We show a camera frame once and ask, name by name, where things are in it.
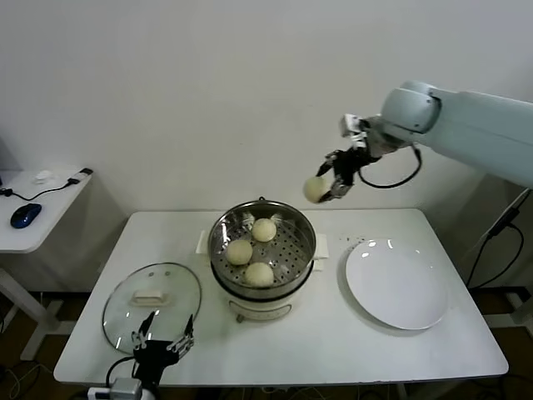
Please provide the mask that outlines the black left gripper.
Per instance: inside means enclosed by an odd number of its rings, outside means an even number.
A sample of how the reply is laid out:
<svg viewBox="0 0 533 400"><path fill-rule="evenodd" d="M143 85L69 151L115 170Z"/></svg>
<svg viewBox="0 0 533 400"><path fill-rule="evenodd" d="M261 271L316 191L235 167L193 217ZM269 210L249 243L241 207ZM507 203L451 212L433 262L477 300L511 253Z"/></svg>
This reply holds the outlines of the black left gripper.
<svg viewBox="0 0 533 400"><path fill-rule="evenodd" d="M142 382L160 382L167 367L179 362L180 354L187 354L194 345L193 322L191 314L183 335L174 342L163 340L148 340L148 333L156 316L154 311L141 322L136 331L132 331L133 357L137 369L132 374Z"/></svg>

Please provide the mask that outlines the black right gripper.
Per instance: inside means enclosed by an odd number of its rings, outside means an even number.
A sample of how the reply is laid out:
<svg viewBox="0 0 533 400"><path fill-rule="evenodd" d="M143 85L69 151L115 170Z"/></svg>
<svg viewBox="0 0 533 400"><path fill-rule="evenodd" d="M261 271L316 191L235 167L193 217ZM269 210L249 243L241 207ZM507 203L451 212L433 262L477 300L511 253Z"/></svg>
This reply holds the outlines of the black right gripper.
<svg viewBox="0 0 533 400"><path fill-rule="evenodd" d="M323 176L333 168L335 177L331 186L320 196L318 202L327 203L343 198L353 187L354 175L370 163L371 156L362 147L350 147L346 151L329 152L316 175Z"/></svg>

